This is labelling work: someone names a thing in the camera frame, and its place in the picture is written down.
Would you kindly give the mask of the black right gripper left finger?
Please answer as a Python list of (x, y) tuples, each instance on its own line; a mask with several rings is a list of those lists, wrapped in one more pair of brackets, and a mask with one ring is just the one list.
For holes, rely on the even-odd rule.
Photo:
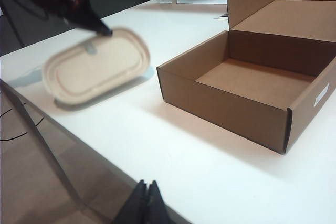
[(140, 180), (112, 223), (142, 223), (146, 207), (147, 185)]

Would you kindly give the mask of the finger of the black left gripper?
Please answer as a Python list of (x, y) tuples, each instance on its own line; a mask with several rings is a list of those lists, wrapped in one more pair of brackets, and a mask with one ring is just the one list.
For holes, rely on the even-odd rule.
[(112, 36), (113, 31), (109, 28), (93, 10), (90, 0), (74, 0), (66, 4), (63, 18), (72, 25), (94, 31), (103, 36)]

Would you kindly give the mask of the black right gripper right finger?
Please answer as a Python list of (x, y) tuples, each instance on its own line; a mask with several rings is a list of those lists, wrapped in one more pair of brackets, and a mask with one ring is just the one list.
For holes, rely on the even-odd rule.
[(172, 223), (156, 180), (152, 181), (152, 183), (149, 185), (148, 189), (145, 192), (145, 206), (143, 211), (142, 223)]

